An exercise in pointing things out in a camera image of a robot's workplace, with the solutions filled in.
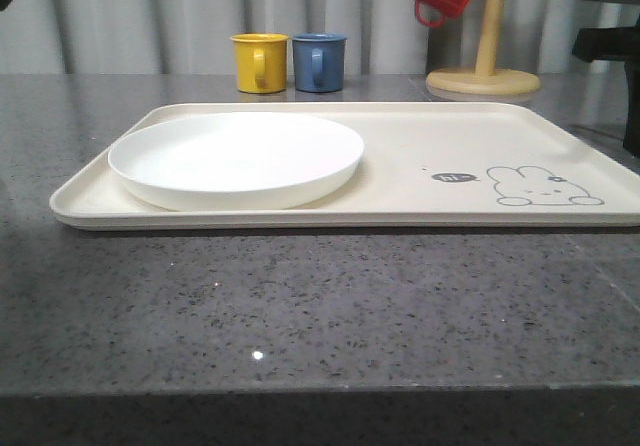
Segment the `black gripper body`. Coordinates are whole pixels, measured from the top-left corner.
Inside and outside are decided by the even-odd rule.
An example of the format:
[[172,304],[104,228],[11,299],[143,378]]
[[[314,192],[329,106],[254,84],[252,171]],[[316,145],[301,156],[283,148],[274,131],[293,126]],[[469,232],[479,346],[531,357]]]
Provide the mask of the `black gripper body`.
[[[639,0],[586,0],[608,4],[639,5]],[[628,114],[623,147],[639,156],[639,20],[634,26],[582,28],[572,54],[580,60],[622,62],[628,87]]]

